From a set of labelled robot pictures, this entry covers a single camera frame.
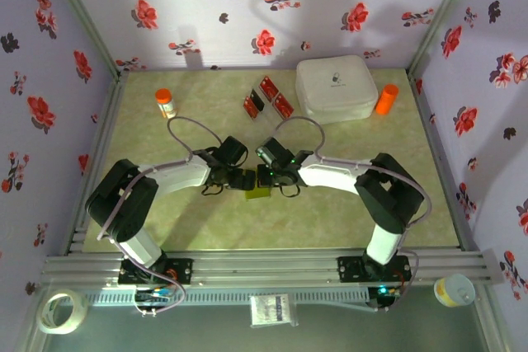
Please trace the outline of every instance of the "table surface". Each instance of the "table surface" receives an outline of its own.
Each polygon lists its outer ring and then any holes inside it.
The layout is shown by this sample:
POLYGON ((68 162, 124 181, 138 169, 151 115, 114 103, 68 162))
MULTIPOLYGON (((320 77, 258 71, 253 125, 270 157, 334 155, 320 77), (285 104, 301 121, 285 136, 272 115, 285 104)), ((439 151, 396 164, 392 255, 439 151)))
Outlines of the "table surface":
MULTIPOLYGON (((321 153, 358 160, 391 154, 425 188, 433 203, 431 217, 412 228, 405 245, 459 245, 405 71, 370 72, 379 90, 388 83, 398 85, 393 109, 386 116, 373 113, 364 120, 324 125, 327 141, 321 153)), ((178 115, 200 121, 222 139, 231 134, 243 142, 249 149, 244 167, 255 167, 260 160, 254 150, 270 136, 275 116, 270 112, 267 118, 252 121, 242 103, 266 75, 295 108, 294 115, 301 115, 294 70, 130 73, 103 175, 122 158, 139 165, 186 157, 186 150, 167 132, 154 100, 154 93, 162 87, 171 90, 178 115)), ((216 144, 211 135, 185 120, 173 121, 172 130, 193 149, 216 144)), ((313 150, 320 140, 318 130, 301 120, 286 124, 277 138, 293 153, 313 150)), ((288 199, 273 190, 271 198, 246 201, 242 191, 225 190, 204 197, 201 190, 180 190, 153 203, 145 227, 162 249, 364 247, 375 225, 361 199, 345 191, 310 187, 288 199)), ((115 250, 109 242, 96 241, 99 230, 91 221, 84 251, 115 250)))

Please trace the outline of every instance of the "wall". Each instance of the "wall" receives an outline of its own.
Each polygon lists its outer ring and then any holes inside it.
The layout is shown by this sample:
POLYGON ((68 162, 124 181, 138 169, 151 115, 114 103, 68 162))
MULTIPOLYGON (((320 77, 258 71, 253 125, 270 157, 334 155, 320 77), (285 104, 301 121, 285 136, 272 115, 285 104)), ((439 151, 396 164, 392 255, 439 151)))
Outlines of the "wall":
POLYGON ((62 253, 111 75, 65 0, 0 8, 0 350, 10 351, 45 257, 62 253))
POLYGON ((459 0, 416 76, 518 350, 528 333, 526 0, 459 0))
POLYGON ((404 68, 441 0, 82 0, 121 68, 404 68))

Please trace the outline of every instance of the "orange bottle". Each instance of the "orange bottle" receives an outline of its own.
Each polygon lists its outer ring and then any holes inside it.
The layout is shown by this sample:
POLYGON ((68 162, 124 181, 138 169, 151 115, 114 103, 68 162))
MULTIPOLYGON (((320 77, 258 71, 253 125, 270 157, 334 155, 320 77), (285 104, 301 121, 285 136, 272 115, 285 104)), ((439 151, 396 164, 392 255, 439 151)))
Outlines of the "orange bottle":
POLYGON ((394 84, 387 84, 381 95, 379 96, 378 104, 376 105, 376 113, 379 115, 387 115, 390 112, 390 108, 393 107, 393 103, 398 96, 399 89, 394 84))
POLYGON ((156 101, 158 102, 159 109, 162 111, 163 117, 171 119, 175 117, 176 107, 172 100, 172 94, 167 88, 162 88, 156 91, 156 101))

